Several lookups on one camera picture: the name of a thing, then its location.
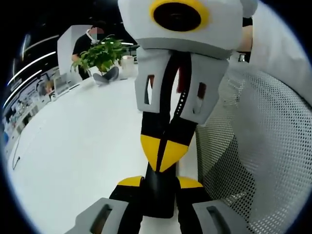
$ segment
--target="green leaves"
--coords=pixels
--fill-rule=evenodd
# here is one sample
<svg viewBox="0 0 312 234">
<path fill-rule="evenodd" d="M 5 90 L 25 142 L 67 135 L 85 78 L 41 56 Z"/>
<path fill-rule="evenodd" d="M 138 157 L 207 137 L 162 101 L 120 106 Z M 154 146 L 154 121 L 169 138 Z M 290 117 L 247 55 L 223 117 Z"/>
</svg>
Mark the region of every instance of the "green leaves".
<svg viewBox="0 0 312 234">
<path fill-rule="evenodd" d="M 79 60 L 73 62 L 71 69 L 74 68 L 76 71 L 77 66 L 80 66 L 86 72 L 89 68 L 96 66 L 100 72 L 107 72 L 116 60 L 121 60 L 126 52 L 121 44 L 122 40 L 116 40 L 110 36 L 103 39 L 99 45 L 83 51 Z"/>
</svg>

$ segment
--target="white desk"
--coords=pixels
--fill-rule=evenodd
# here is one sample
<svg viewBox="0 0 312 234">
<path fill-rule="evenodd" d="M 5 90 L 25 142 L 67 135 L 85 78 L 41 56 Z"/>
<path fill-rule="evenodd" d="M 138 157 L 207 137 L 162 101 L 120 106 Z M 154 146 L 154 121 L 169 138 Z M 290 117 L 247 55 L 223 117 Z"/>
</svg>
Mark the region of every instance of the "white desk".
<svg viewBox="0 0 312 234">
<path fill-rule="evenodd" d="M 173 91 L 175 104 L 177 98 Z M 20 161 L 13 171 L 13 149 L 8 173 L 40 233 L 66 232 L 79 213 L 101 197 L 109 197 L 119 181 L 145 175 L 141 116 L 133 78 L 102 87 L 89 78 L 33 117 L 21 133 L 15 156 Z M 180 175 L 197 178 L 196 158 L 193 140 L 180 162 Z M 178 234 L 177 217 L 145 217 L 140 233 Z"/>
</svg>

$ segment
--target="cable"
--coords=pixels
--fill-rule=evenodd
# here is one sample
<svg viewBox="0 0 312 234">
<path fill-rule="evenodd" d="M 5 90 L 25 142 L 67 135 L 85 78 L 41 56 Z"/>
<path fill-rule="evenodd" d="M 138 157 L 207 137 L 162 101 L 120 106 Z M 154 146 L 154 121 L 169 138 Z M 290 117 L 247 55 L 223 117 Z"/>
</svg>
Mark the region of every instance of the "cable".
<svg viewBox="0 0 312 234">
<path fill-rule="evenodd" d="M 18 147 L 19 147 L 20 137 L 21 137 L 21 135 L 18 138 L 18 142 L 17 142 L 16 148 L 15 148 L 15 151 L 14 151 L 14 155 L 13 155 L 13 160 L 12 160 L 12 168 L 13 168 L 13 170 L 15 170 L 16 165 L 17 165 L 18 161 L 20 160 L 20 157 L 18 157 L 18 159 L 16 160 L 16 163 L 14 165 L 15 154 L 16 154 L 16 151 L 18 150 Z"/>
</svg>

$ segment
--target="yellow ring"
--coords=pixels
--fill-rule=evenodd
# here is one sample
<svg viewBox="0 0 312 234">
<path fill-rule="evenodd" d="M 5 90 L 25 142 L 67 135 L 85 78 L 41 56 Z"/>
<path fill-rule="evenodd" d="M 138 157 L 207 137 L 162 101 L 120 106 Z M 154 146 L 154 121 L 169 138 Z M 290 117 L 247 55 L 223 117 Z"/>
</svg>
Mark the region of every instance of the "yellow ring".
<svg viewBox="0 0 312 234">
<path fill-rule="evenodd" d="M 200 22 L 200 25 L 197 26 L 195 29 L 193 30 L 190 30 L 190 31 L 187 31 L 187 32 L 191 32 L 191 31 L 195 31 L 195 30 L 199 30 L 199 29 L 202 29 L 202 28 L 205 28 L 209 21 L 208 21 L 208 18 L 209 18 L 209 10 L 207 9 L 207 7 L 202 4 L 201 2 L 199 2 L 198 0 L 155 0 L 152 5 L 150 6 L 150 17 L 152 18 L 152 20 L 157 23 L 154 19 L 154 11 L 161 5 L 163 4 L 166 4 L 166 3 L 173 3 L 173 2 L 176 2 L 176 3 L 182 3 L 182 4 L 185 4 L 185 5 L 188 5 L 192 8 L 194 8 L 200 15 L 200 19 L 201 19 L 201 22 Z"/>
</svg>

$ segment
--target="white counter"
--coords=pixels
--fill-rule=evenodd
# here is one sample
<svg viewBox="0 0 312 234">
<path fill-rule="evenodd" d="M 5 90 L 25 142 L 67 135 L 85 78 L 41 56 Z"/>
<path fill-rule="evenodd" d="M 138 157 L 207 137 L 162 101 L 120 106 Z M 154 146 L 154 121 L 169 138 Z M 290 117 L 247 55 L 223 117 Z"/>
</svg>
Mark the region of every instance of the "white counter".
<svg viewBox="0 0 312 234">
<path fill-rule="evenodd" d="M 173 91 L 175 104 L 177 99 Z M 41 233 L 66 232 L 79 213 L 109 197 L 119 181 L 145 175 L 141 118 L 133 78 L 102 87 L 86 79 L 33 117 L 21 133 L 15 156 L 20 161 L 13 171 L 12 153 L 8 172 L 22 207 Z M 197 178 L 195 140 L 179 173 Z M 177 217 L 145 217 L 140 233 L 178 234 Z"/>
</svg>

